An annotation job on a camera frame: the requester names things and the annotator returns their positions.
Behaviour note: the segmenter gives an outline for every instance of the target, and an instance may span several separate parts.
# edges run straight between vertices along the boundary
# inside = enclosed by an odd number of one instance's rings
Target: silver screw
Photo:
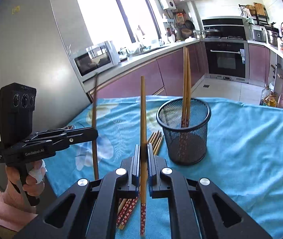
[[[172,169],[170,169],[169,167],[166,167],[166,168],[163,168],[163,169],[162,169],[162,172],[163,172],[164,174],[171,174],[171,173],[172,173]]]
[[[78,180],[77,184],[79,186],[85,186],[85,185],[88,184],[88,180],[87,179],[80,179],[80,180]]]
[[[205,186],[210,184],[210,180],[208,180],[207,178],[201,178],[199,182]]]
[[[116,170],[116,174],[117,174],[117,175],[124,175],[126,172],[127,172],[127,171],[126,171],[126,169],[124,169],[124,168],[118,168],[118,169]]]

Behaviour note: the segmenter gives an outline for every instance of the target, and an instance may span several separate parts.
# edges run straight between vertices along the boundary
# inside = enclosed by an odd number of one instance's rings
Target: black mesh basket
[[[163,104],[156,115],[163,127],[169,158],[176,164],[191,165],[199,162],[207,151],[207,127],[210,107],[199,99],[190,101],[189,127],[181,127],[182,98]]]

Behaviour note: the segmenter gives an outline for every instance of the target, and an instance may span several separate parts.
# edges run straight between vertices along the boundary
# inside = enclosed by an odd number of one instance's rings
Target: window
[[[112,40],[117,51],[160,37],[148,0],[77,0],[94,45]]]

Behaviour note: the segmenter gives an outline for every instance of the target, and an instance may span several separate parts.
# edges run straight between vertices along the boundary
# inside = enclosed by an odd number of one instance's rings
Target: microwave
[[[112,41],[104,41],[70,55],[78,79],[82,82],[120,63],[118,52]]]

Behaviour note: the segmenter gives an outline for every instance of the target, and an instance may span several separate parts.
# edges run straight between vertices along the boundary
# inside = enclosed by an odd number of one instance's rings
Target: basket rim
[[[158,109],[157,113],[156,113],[156,120],[158,122],[158,124],[163,127],[163,128],[166,128],[170,131],[174,131],[174,132],[189,132],[189,131],[193,131],[193,130],[196,130],[196,129],[199,129],[201,128],[203,125],[205,125],[209,120],[210,120],[210,117],[211,117],[211,110],[210,110],[210,106],[207,102],[203,101],[203,100],[200,100],[200,99],[197,99],[197,98],[191,98],[192,100],[197,100],[197,101],[200,101],[201,103],[203,103],[207,109],[208,109],[208,113],[207,113],[207,116],[205,117],[205,119],[198,125],[196,126],[191,126],[191,127],[180,127],[180,128],[171,128],[169,127],[168,125],[164,124],[160,119],[159,119],[159,112],[160,110],[165,106],[167,105],[168,103],[171,103],[172,101],[177,101],[177,100],[182,100],[182,97],[177,97],[175,99],[172,99],[170,101],[167,101],[165,102],[163,105],[160,106],[160,108]]]

